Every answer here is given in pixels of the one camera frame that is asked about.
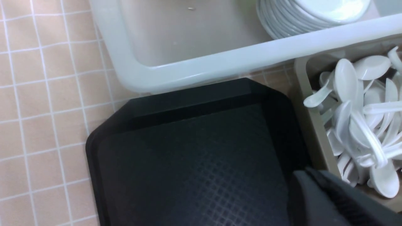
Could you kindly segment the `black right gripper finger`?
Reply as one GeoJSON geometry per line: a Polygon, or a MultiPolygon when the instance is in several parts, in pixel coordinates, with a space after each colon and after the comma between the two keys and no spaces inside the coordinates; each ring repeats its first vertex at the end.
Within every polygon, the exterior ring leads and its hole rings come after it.
{"type": "Polygon", "coordinates": [[[325,170],[296,170],[290,179],[292,226],[400,226],[401,215],[325,170]]]}

